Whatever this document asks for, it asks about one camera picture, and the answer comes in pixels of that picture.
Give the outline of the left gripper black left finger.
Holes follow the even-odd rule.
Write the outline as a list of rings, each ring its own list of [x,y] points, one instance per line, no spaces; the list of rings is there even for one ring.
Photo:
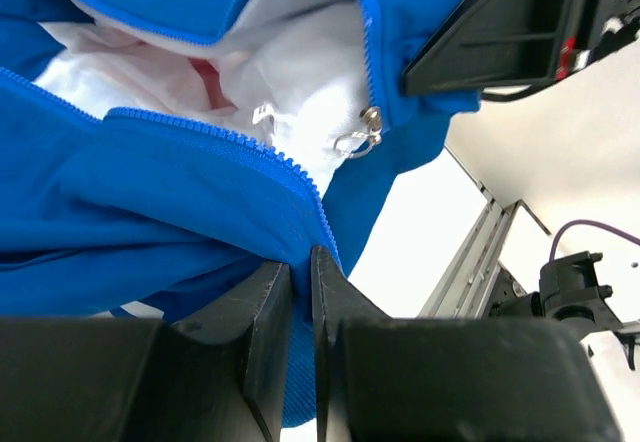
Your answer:
[[[5,441],[275,441],[292,319],[289,268],[267,262],[175,324],[5,318]]]

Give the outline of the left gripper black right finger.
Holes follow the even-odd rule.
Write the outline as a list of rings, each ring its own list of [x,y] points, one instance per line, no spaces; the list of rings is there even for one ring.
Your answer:
[[[584,347],[533,318],[394,319],[311,258],[321,441],[619,441]]]

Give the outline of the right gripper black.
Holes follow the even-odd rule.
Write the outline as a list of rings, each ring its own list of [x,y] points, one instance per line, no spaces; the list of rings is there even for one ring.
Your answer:
[[[566,76],[626,0],[463,0],[402,75],[407,96],[536,85]]]

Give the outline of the blue white red jacket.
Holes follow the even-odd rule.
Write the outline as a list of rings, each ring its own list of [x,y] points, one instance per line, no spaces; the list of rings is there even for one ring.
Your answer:
[[[478,109],[401,90],[462,1],[1,0],[2,314],[175,323],[277,261],[313,420],[312,251],[351,271]]]

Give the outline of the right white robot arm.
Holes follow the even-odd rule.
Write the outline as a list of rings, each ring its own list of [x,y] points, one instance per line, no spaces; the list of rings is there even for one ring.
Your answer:
[[[406,66],[407,95],[480,92],[486,102],[516,102],[559,85],[637,41],[639,0],[463,0]],[[600,255],[551,252],[539,286],[525,292],[499,257],[521,202],[489,198],[425,303],[428,318],[545,317],[577,338],[610,331],[628,351],[639,331],[608,305]]]

